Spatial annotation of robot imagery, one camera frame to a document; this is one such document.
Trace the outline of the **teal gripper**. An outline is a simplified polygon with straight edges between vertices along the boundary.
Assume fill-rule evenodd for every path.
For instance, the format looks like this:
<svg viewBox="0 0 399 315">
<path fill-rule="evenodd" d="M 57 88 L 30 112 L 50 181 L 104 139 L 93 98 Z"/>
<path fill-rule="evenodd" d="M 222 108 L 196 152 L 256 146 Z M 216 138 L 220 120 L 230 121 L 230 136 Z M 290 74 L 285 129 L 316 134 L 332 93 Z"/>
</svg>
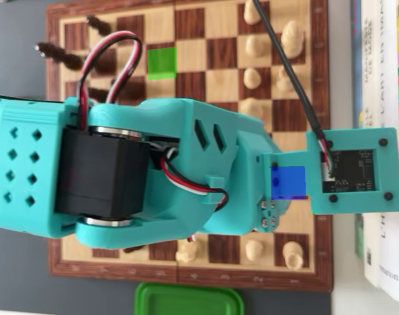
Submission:
<svg viewBox="0 0 399 315">
<path fill-rule="evenodd" d="M 212 233 L 243 235 L 257 230 L 273 232 L 279 216 L 288 208 L 288 199 L 271 196 L 272 153 L 280 150 L 263 127 L 258 133 L 237 133 L 238 152 L 231 166 L 225 190 L 227 204 L 212 216 Z"/>
</svg>

